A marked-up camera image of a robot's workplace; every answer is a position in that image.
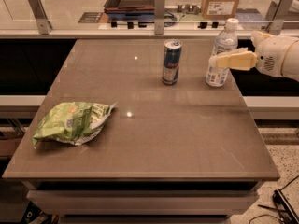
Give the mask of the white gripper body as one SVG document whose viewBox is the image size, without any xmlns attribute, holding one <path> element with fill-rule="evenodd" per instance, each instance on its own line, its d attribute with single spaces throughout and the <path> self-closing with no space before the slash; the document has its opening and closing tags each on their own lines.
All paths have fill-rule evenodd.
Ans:
<svg viewBox="0 0 299 224">
<path fill-rule="evenodd" d="M 254 31 L 256 69 L 271 77 L 299 78 L 299 38 Z"/>
</svg>

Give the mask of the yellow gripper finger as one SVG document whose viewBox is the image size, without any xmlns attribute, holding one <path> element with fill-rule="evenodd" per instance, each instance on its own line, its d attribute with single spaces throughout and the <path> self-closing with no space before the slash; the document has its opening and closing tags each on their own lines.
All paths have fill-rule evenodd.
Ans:
<svg viewBox="0 0 299 224">
<path fill-rule="evenodd" d="M 223 52 L 211 56 L 208 63 L 216 68 L 229 68 L 234 70 L 249 71 L 256 66 L 257 56 L 252 51 Z"/>
<path fill-rule="evenodd" d="M 217 55 L 231 55 L 231 54 L 243 53 L 246 51 L 248 51 L 248 48 L 237 48 L 237 49 L 232 49 L 229 51 L 221 52 Z"/>
</svg>

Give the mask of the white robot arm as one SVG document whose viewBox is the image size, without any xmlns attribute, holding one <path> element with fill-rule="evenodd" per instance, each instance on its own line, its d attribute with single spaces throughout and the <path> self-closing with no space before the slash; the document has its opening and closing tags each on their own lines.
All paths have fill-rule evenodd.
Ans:
<svg viewBox="0 0 299 224">
<path fill-rule="evenodd" d="M 253 31 L 251 42 L 255 51 L 233 49 L 211 56 L 208 63 L 216 68 L 249 71 L 256 68 L 270 77 L 286 77 L 299 81 L 299 38 L 270 35 Z"/>
</svg>

